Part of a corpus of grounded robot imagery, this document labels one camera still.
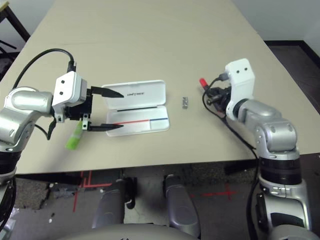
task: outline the wall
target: wall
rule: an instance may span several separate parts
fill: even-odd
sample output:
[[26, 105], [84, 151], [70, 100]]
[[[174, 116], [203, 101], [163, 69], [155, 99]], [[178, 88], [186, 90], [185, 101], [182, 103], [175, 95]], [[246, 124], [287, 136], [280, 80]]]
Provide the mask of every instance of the wall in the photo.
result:
[[264, 40], [303, 40], [320, 21], [320, 0], [233, 2]]
[[320, 56], [320, 20], [311, 28], [303, 40]]
[[[32, 34], [53, 2], [54, 0], [9, 0], [9, 7], [29, 34]], [[14, 50], [1, 44], [1, 47], [8, 52], [19, 52], [25, 45], [25, 41], [6, 19], [0, 23], [0, 40], [18, 47], [17, 50]]]

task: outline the beige table surface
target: beige table surface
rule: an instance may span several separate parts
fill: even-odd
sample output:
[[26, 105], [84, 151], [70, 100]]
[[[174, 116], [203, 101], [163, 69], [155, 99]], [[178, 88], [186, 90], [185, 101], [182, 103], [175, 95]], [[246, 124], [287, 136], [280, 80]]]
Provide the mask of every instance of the beige table surface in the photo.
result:
[[[240, 58], [249, 59], [256, 75], [255, 98], [296, 127], [300, 152], [320, 152], [319, 114], [230, 0], [57, 0], [0, 83], [1, 105], [22, 68], [49, 48], [70, 51], [89, 86], [164, 80], [170, 129], [114, 138], [85, 132], [74, 151], [65, 144], [76, 121], [58, 124], [50, 141], [35, 129], [17, 164], [20, 174], [252, 158], [202, 106], [198, 82]], [[62, 53], [44, 56], [20, 87], [53, 92], [67, 62]], [[182, 108], [183, 96], [188, 109]], [[106, 113], [102, 97], [95, 96], [93, 123], [105, 123]], [[51, 120], [37, 123], [47, 129]], [[253, 144], [249, 132], [236, 129]]]

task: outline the small metal object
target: small metal object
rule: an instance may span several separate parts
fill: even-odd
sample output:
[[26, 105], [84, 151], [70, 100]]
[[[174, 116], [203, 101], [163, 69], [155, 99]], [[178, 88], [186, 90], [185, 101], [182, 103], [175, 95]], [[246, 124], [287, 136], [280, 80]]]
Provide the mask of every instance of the small metal object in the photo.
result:
[[187, 109], [189, 104], [189, 100], [187, 96], [182, 97], [182, 108]]

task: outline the black cable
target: black cable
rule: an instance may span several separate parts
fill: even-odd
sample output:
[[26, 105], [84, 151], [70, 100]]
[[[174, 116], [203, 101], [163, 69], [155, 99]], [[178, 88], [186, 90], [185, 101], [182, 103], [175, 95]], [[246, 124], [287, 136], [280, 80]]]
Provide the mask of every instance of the black cable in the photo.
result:
[[219, 119], [223, 122], [223, 124], [226, 125], [227, 128], [228, 128], [244, 145], [246, 145], [250, 150], [255, 149], [250, 143], [248, 143], [246, 140], [244, 140], [244, 139], [239, 135], [239, 133], [237, 133], [237, 132], [229, 125], [229, 123], [227, 122], [227, 117], [226, 117], [226, 116], [220, 117], [220, 116], [219, 116], [218, 114], [216, 114], [214, 111], [210, 110], [210, 109], [208, 108], [208, 106], [206, 105], [205, 96], [206, 96], [206, 94], [207, 94], [207, 91], [208, 91], [208, 90], [212, 87], [212, 85], [213, 85], [215, 82], [217, 82], [217, 81], [221, 81], [221, 80], [220, 80], [219, 78], [214, 79], [214, 80], [210, 83], [210, 85], [208, 86], [208, 88], [204, 91], [204, 93], [203, 93], [203, 95], [202, 95], [202, 103], [203, 103], [204, 107], [205, 107], [210, 113], [212, 113], [212, 114], [215, 115], [217, 118], [219, 118]]
[[12, 178], [12, 196], [11, 196], [11, 204], [9, 207], [9, 211], [6, 213], [4, 220], [2, 221], [1, 225], [0, 225], [0, 232], [2, 231], [2, 229], [4, 229], [8, 219], [10, 218], [10, 214], [12, 212], [12, 210], [14, 209], [15, 206], [15, 202], [16, 202], [16, 194], [17, 194], [17, 183], [16, 183], [16, 177], [13, 176]]
[[239, 133], [237, 133], [227, 122], [227, 115], [225, 115], [224, 117], [220, 117], [218, 114], [216, 114], [215, 112], [213, 112], [212, 110], [210, 110], [208, 108], [208, 106], [206, 105], [205, 102], [205, 96], [207, 94], [207, 91], [212, 87], [212, 85], [217, 82], [217, 81], [221, 81], [220, 78], [216, 78], [214, 79], [210, 85], [208, 86], [208, 88], [204, 91], [203, 95], [202, 95], [202, 103], [204, 105], [204, 107], [213, 115], [215, 115], [216, 117], [218, 117], [223, 123], [224, 125], [252, 152], [252, 154], [254, 155], [254, 158], [256, 160], [256, 166], [255, 166], [255, 172], [254, 172], [254, 177], [253, 177], [253, 182], [250, 188], [250, 192], [249, 192], [249, 196], [246, 202], [246, 221], [247, 221], [247, 227], [248, 227], [248, 231], [249, 231], [249, 235], [250, 235], [250, 239], [251, 240], [258, 240], [258, 235], [257, 235], [257, 231], [252, 219], [252, 197], [255, 191], [255, 188], [258, 184], [258, 169], [259, 169], [259, 158], [257, 156], [257, 154], [254, 151], [254, 147], [249, 144], [246, 140], [244, 140]]
[[248, 232], [251, 240], [258, 240], [257, 231], [255, 228], [254, 221], [252, 219], [252, 198], [255, 191], [255, 188], [259, 182], [258, 180], [258, 168], [259, 168], [259, 159], [256, 156], [256, 166], [255, 166], [255, 172], [253, 177], [253, 182], [251, 185], [251, 189], [249, 192], [248, 199], [246, 201], [246, 209], [245, 209], [245, 215], [246, 215], [246, 222], [248, 227]]
[[41, 58], [42, 56], [44, 56], [44, 55], [46, 55], [46, 54], [48, 54], [48, 53], [52, 53], [52, 52], [61, 52], [61, 53], [64, 53], [64, 54], [68, 55], [69, 58], [70, 58], [70, 61], [69, 61], [69, 63], [68, 63], [68, 70], [67, 70], [67, 71], [69, 72], [69, 71], [75, 71], [75, 70], [76, 70], [76, 67], [74, 66], [75, 60], [74, 60], [74, 57], [72, 56], [72, 54], [71, 54], [70, 52], [68, 52], [68, 51], [66, 51], [66, 50], [64, 50], [64, 49], [61, 49], [61, 48], [51, 48], [51, 49], [48, 49], [48, 50], [45, 50], [45, 51], [39, 53], [37, 56], [35, 56], [35, 57], [23, 68], [23, 70], [22, 70], [21, 73], [19, 74], [18, 78], [16, 79], [16, 81], [15, 81], [12, 89], [15, 89], [15, 88], [18, 86], [18, 84], [19, 84], [21, 78], [23, 77], [23, 75], [26, 73], [26, 71], [28, 70], [28, 68], [29, 68], [36, 60], [38, 60], [38, 59]]
[[37, 124], [35, 124], [34, 126], [38, 128], [41, 132], [43, 132], [43, 134], [45, 135], [45, 138], [48, 139], [48, 133], [46, 132], [46, 130], [44, 130], [41, 126]]

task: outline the debris on floor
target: debris on floor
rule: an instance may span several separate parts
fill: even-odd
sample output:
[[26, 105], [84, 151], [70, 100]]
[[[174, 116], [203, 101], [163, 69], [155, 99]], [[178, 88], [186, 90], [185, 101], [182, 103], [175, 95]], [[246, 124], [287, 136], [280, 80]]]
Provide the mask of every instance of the debris on floor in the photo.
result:
[[48, 183], [28, 179], [16, 179], [15, 208], [39, 210], [48, 198]]

